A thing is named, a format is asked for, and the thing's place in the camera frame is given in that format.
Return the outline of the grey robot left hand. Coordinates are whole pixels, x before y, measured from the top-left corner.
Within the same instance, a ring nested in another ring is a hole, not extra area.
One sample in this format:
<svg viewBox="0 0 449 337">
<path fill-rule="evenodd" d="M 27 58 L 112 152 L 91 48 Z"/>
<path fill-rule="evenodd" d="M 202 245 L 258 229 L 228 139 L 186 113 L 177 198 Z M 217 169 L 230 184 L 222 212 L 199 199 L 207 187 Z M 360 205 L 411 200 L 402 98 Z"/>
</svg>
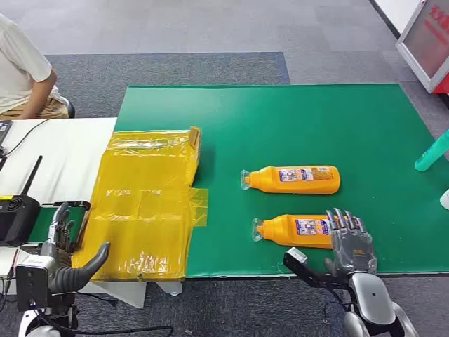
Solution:
<svg viewBox="0 0 449 337">
<path fill-rule="evenodd" d="M 82 267 L 73 268 L 69 262 L 62 263 L 60 255 L 65 254 L 70 257 L 70 229 L 74 224 L 68 221 L 69 214 L 69 203 L 63 202 L 53 215 L 48 229 L 47 240 L 42 251 L 47 256 L 54 258 L 56 269 L 49 281 L 51 293 L 76 292 L 86 286 L 91 277 L 102 267 L 108 258 L 110 242 L 104 242 L 98 251 L 87 264 Z"/>
</svg>

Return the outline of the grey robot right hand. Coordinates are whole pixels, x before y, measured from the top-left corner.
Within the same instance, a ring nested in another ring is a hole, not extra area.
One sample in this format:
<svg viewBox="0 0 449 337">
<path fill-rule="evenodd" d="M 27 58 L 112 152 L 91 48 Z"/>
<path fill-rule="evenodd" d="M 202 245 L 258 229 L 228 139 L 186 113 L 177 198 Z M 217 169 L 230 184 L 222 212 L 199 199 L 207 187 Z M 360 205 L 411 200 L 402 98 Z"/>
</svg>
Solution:
<svg viewBox="0 0 449 337">
<path fill-rule="evenodd" d="M 332 258 L 325 258 L 324 265 L 334 277 L 348 277 L 354 272 L 377 271 L 372 236 L 361 218 L 338 208 L 327 210 L 330 225 Z"/>
</svg>

